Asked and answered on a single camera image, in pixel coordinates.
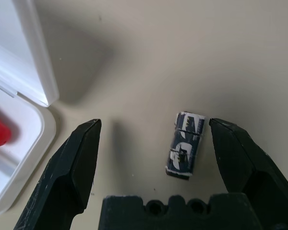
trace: white table surface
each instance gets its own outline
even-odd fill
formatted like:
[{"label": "white table surface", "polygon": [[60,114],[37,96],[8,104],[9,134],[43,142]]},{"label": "white table surface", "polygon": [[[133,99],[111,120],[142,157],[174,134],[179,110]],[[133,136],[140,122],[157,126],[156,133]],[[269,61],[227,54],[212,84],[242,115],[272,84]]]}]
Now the white table surface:
[{"label": "white table surface", "polygon": [[95,184],[72,230],[97,230],[102,199],[226,192],[207,126],[194,176],[166,176],[179,111],[245,128],[288,179],[288,0],[38,0],[60,100],[58,132],[0,230],[13,229],[48,160],[102,119]]}]

